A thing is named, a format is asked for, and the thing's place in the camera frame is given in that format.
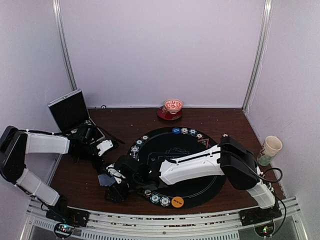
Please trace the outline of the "orange black chips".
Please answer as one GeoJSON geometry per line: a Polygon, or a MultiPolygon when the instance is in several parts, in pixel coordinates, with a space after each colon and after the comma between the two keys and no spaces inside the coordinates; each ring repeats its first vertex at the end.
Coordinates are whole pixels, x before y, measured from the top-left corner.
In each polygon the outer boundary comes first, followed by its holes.
{"type": "Polygon", "coordinates": [[[147,141],[149,139],[149,137],[147,135],[143,135],[141,138],[143,141],[147,141]]]}
{"type": "Polygon", "coordinates": [[[198,133],[198,134],[196,135],[196,137],[197,137],[198,140],[201,140],[201,139],[203,138],[203,135],[200,134],[200,133],[198,133]]]}
{"type": "Polygon", "coordinates": [[[150,196],[151,194],[152,194],[152,191],[151,191],[150,189],[146,189],[146,190],[144,191],[144,195],[145,195],[146,197],[150,196]]]}

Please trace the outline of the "grey playing card deck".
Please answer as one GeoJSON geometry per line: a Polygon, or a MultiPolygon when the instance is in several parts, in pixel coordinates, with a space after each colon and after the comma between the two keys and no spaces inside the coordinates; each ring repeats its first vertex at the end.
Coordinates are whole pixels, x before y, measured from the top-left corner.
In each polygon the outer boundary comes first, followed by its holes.
{"type": "Polygon", "coordinates": [[[99,185],[103,187],[110,187],[116,182],[113,176],[109,176],[106,173],[100,174],[97,177],[98,177],[99,185]]]}

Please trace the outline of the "green chips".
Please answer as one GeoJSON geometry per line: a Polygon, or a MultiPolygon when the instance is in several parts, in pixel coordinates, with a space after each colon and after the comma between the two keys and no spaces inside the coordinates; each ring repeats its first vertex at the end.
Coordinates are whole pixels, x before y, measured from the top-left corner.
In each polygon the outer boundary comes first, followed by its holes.
{"type": "Polygon", "coordinates": [[[136,143],[137,146],[142,146],[144,141],[141,140],[141,139],[138,139],[135,143],[136,143]]]}
{"type": "Polygon", "coordinates": [[[161,197],[158,194],[153,194],[152,196],[150,196],[149,200],[153,203],[153,204],[158,204],[161,200],[161,197]]]}
{"type": "Polygon", "coordinates": [[[197,134],[197,131],[195,129],[190,129],[189,134],[195,136],[197,134]]]}

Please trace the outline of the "orange big blind button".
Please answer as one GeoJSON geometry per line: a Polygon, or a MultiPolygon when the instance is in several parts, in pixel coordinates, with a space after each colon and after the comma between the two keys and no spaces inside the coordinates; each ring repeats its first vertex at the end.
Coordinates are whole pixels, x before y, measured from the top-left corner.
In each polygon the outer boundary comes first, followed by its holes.
{"type": "Polygon", "coordinates": [[[171,200],[171,205],[174,208],[181,208],[184,205],[184,203],[185,203],[184,199],[180,196],[175,196],[171,200]]]}

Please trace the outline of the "blue small blind button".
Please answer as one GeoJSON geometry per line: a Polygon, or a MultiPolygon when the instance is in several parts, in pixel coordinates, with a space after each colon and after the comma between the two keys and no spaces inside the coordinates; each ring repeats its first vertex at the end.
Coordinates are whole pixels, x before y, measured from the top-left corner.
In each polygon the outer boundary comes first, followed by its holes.
{"type": "Polygon", "coordinates": [[[172,129],[172,133],[173,134],[176,134],[176,135],[178,135],[178,134],[181,134],[181,128],[179,128],[179,127],[174,127],[173,129],[172,129]]]}

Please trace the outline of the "red black triangle marker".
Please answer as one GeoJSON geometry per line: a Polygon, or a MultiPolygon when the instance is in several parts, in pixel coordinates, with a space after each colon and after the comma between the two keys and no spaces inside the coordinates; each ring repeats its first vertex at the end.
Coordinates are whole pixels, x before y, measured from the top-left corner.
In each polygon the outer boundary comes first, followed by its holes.
{"type": "Polygon", "coordinates": [[[209,138],[202,138],[198,140],[199,143],[205,146],[207,149],[209,147],[210,139],[209,138]]]}

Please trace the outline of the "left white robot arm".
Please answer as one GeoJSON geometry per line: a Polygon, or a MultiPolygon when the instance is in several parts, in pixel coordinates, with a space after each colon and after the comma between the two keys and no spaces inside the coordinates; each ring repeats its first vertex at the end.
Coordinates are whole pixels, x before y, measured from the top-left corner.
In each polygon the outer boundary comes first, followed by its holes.
{"type": "Polygon", "coordinates": [[[61,222],[67,222],[72,218],[67,199],[27,168],[25,156],[69,155],[74,161],[90,161],[99,171],[104,163],[103,155],[122,143],[113,135],[109,139],[93,139],[79,133],[22,130],[9,125],[0,137],[0,174],[7,182],[37,198],[61,222]]]}

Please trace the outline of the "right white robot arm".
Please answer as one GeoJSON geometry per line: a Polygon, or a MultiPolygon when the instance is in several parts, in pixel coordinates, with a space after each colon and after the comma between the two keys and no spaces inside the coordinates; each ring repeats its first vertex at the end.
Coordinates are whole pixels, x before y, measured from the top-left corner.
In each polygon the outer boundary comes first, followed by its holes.
{"type": "Polygon", "coordinates": [[[106,187],[105,198],[113,203],[125,200],[130,192],[141,191],[153,204],[186,207],[185,196],[163,195],[158,190],[203,177],[224,176],[236,190],[247,191],[257,202],[259,220],[266,221],[279,210],[273,181],[263,177],[253,154],[228,135],[204,151],[179,158],[163,157],[149,165],[122,155],[106,168],[106,174],[114,182],[106,187]]]}

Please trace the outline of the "mixed chip stack in case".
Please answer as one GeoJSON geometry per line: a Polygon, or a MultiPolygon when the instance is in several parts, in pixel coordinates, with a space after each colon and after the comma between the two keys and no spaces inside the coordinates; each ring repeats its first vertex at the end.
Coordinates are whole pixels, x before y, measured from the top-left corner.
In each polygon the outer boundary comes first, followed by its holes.
{"type": "Polygon", "coordinates": [[[89,120],[86,120],[84,123],[85,123],[86,125],[92,125],[92,123],[91,123],[89,120]]]}

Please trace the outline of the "black round poker mat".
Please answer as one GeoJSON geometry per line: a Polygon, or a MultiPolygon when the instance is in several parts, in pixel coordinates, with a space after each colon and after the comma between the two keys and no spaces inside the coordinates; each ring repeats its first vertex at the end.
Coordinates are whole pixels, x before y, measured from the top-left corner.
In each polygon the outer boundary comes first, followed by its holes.
{"type": "MultiPolygon", "coordinates": [[[[196,154],[217,145],[215,140],[196,129],[196,135],[190,135],[189,130],[194,128],[188,128],[188,134],[174,134],[172,133],[173,128],[175,127],[163,127],[145,133],[148,140],[143,140],[143,145],[137,146],[136,141],[142,140],[142,136],[138,138],[132,144],[132,146],[139,147],[138,152],[131,152],[131,146],[128,154],[143,163],[160,162],[165,159],[176,159],[196,154]],[[203,139],[209,139],[208,148],[198,142],[197,134],[202,134],[203,139]]],[[[213,199],[221,191],[225,182],[224,175],[203,176],[159,188],[153,191],[150,196],[157,194],[160,198],[170,198],[170,205],[167,208],[171,209],[175,208],[171,204],[172,198],[182,197],[184,200],[182,209],[194,208],[213,199]]],[[[152,203],[150,196],[145,196],[144,193],[140,194],[152,203]]]]}

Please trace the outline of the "aluminium poker case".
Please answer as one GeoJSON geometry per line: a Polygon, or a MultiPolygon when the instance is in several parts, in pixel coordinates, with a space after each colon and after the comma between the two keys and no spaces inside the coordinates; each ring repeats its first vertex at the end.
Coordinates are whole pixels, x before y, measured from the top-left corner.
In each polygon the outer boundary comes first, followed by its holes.
{"type": "Polygon", "coordinates": [[[81,89],[53,100],[48,104],[48,108],[60,131],[67,135],[76,133],[79,126],[87,125],[86,120],[96,125],[89,115],[81,89]]]}

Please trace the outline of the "dark red saucer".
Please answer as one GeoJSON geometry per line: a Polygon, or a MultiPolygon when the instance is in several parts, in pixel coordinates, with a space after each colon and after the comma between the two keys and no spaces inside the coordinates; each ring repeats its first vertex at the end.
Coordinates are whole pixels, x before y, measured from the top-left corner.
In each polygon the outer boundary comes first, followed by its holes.
{"type": "Polygon", "coordinates": [[[175,121],[182,117],[183,111],[180,110],[179,112],[173,114],[173,113],[170,113],[163,105],[157,109],[157,115],[163,120],[175,121]]]}

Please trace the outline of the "red white patterned bowl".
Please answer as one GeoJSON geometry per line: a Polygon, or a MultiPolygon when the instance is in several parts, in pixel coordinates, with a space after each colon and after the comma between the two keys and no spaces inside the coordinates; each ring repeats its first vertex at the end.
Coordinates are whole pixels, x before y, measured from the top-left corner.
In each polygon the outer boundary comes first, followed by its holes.
{"type": "Polygon", "coordinates": [[[164,102],[165,109],[171,114],[178,113],[182,110],[183,106],[184,103],[181,100],[175,98],[168,99],[164,102]]]}

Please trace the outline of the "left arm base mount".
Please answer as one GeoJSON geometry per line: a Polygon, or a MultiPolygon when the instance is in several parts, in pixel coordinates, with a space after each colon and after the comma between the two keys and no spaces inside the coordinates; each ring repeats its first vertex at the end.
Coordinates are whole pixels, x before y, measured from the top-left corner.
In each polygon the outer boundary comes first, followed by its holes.
{"type": "Polygon", "coordinates": [[[58,239],[65,240],[69,238],[77,228],[87,226],[90,213],[85,210],[68,207],[64,215],[53,209],[48,209],[46,210],[45,216],[57,222],[53,227],[53,233],[58,239]]]}

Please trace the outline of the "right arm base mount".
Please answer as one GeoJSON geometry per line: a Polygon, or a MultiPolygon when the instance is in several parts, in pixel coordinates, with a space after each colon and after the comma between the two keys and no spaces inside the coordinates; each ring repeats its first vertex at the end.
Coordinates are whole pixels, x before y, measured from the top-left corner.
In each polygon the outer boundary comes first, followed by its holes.
{"type": "Polygon", "coordinates": [[[255,233],[262,238],[270,238],[276,232],[275,219],[282,216],[282,211],[275,208],[259,207],[239,212],[242,226],[253,225],[255,233]]]}

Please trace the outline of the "right aluminium frame post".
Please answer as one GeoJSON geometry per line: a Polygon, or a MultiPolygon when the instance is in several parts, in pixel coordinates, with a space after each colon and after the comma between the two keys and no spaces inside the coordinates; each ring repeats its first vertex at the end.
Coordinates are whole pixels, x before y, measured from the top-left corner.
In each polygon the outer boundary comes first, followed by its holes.
{"type": "Polygon", "coordinates": [[[259,74],[261,72],[262,59],[263,59],[263,55],[264,55],[266,44],[267,44],[270,22],[272,18],[271,17],[272,8],[273,8],[273,0],[265,0],[263,12],[262,12],[262,18],[261,18],[260,33],[259,33],[259,38],[257,43],[256,54],[253,62],[252,71],[250,74],[248,87],[247,87],[246,94],[245,94],[244,101],[241,108],[245,114],[249,112],[249,108],[255,94],[259,74]]]}

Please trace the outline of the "front aluminium rail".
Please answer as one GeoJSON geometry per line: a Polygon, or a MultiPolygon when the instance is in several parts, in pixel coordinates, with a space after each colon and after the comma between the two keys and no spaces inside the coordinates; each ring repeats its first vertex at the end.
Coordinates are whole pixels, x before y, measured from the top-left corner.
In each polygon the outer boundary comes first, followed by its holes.
{"type": "MultiPolygon", "coordinates": [[[[289,204],[285,222],[271,238],[257,233],[262,225],[280,227],[283,217],[270,222],[244,226],[239,210],[187,215],[130,215],[89,211],[86,227],[77,227],[66,240],[311,240],[298,204],[289,204]]],[[[36,239],[36,230],[45,230],[43,238],[59,240],[54,234],[56,221],[30,205],[18,240],[36,239]]]]}

